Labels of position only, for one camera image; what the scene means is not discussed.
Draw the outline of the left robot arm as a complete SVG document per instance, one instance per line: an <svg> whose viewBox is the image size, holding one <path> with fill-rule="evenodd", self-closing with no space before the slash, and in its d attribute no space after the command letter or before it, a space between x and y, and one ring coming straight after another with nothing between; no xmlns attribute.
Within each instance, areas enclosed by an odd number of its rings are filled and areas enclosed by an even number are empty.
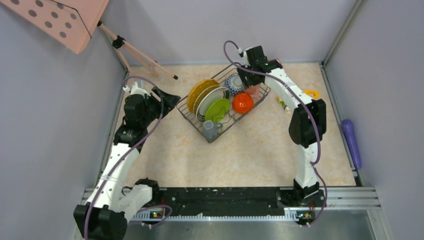
<svg viewBox="0 0 424 240"><path fill-rule="evenodd" d="M85 240L122 240L137 212L145 205L154 207L160 202L161 194L155 180L142 179L129 193L123 194L122 190L133 162L151 134L148 127L154 123L156 129L181 97L157 86L149 93L141 80L123 89L129 95L124 100L124 116L114 134L108 162L92 194L73 212Z"/></svg>

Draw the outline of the black wire dish rack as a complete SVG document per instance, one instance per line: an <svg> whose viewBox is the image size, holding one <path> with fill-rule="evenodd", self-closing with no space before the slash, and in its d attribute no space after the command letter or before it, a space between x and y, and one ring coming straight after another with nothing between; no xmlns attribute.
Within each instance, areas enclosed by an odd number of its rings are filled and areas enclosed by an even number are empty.
<svg viewBox="0 0 424 240"><path fill-rule="evenodd" d="M241 94L241 91L236 89L241 85L237 68L228 65L211 79L217 81L219 87L209 86L202 90L193 103L189 103L187 95L177 104L177 109L183 118L208 143L213 143L247 115L233 109L236 95Z"/></svg>

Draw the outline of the orange bowl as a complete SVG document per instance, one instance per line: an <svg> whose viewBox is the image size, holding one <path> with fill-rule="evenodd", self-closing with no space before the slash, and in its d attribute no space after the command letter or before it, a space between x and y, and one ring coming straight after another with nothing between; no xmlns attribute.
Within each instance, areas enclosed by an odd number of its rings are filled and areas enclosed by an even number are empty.
<svg viewBox="0 0 424 240"><path fill-rule="evenodd" d="M253 98L247 93L239 93L234 96L232 101L232 108L236 113L246 114L254 106Z"/></svg>

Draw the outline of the round bamboo tray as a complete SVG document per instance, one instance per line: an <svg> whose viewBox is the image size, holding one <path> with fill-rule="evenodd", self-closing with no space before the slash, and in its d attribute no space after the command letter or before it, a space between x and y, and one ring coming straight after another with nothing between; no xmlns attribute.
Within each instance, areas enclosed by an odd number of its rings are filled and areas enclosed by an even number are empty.
<svg viewBox="0 0 424 240"><path fill-rule="evenodd" d="M192 113L195 114L197 112L197 109L201 103L201 101L204 99L204 97L209 94L212 90L215 90L219 87L219 85L212 85L207 87L205 90L203 90L199 96L195 99L194 105L193 105L193 110Z"/></svg>

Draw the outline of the grey mug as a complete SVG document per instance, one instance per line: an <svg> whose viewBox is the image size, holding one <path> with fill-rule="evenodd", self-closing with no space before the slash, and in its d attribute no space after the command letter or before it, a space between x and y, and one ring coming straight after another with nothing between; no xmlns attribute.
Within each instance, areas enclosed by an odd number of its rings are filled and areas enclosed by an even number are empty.
<svg viewBox="0 0 424 240"><path fill-rule="evenodd" d="M219 134L223 127L223 124L221 122L213 122L212 120L207 120L203 123L202 127L203 136L207 140L212 140Z"/></svg>

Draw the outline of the yellow polka dot plate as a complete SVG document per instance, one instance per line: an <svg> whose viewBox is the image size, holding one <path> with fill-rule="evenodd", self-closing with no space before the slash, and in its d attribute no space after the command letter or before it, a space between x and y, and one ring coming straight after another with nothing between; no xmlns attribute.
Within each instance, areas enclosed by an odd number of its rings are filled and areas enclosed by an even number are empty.
<svg viewBox="0 0 424 240"><path fill-rule="evenodd" d="M215 79L205 79L198 82L187 95L187 106L190 113L194 113L194 104L197 97L208 87L219 86L219 83Z"/></svg>

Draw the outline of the white plate green rim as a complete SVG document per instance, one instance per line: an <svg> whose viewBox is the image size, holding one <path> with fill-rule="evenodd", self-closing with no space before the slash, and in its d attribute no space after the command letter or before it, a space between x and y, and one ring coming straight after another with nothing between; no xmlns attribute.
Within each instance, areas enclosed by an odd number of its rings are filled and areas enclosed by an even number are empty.
<svg viewBox="0 0 424 240"><path fill-rule="evenodd" d="M230 97L230 90L225 86L218 87L212 90L211 92L209 92L202 99L202 101L200 102L196 110L197 120L200 122L204 122L206 112L210 108L210 106L220 99L229 99L229 97Z"/></svg>

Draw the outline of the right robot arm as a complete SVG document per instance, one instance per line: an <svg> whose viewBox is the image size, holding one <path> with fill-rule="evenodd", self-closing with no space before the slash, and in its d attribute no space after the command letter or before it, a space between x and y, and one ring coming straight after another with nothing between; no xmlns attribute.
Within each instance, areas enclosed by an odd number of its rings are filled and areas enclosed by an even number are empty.
<svg viewBox="0 0 424 240"><path fill-rule="evenodd" d="M288 133L298 147L293 200L307 206L319 191L314 166L321 158L321 140L327 130L327 106L313 99L291 80L279 60L269 60L262 46L238 48L244 63L237 68L244 87L265 84L275 91L291 111Z"/></svg>

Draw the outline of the blue red patterned bowl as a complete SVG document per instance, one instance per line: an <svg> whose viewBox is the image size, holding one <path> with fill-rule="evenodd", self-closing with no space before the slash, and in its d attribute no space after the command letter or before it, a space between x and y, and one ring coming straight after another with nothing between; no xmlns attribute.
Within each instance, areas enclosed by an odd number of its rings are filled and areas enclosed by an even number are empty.
<svg viewBox="0 0 424 240"><path fill-rule="evenodd" d="M224 86L229 89L232 96L245 92L242 80L237 73L230 75L224 81Z"/></svg>

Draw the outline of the pink mug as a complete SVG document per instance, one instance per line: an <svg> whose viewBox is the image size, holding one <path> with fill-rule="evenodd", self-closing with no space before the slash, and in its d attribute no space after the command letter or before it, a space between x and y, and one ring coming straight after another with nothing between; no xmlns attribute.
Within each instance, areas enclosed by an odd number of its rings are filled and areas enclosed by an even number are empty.
<svg viewBox="0 0 424 240"><path fill-rule="evenodd" d="M249 87L246 87L244 89L244 92L248 95L253 96L255 99L258 99L260 97L260 89L261 89L260 84L250 85Z"/></svg>

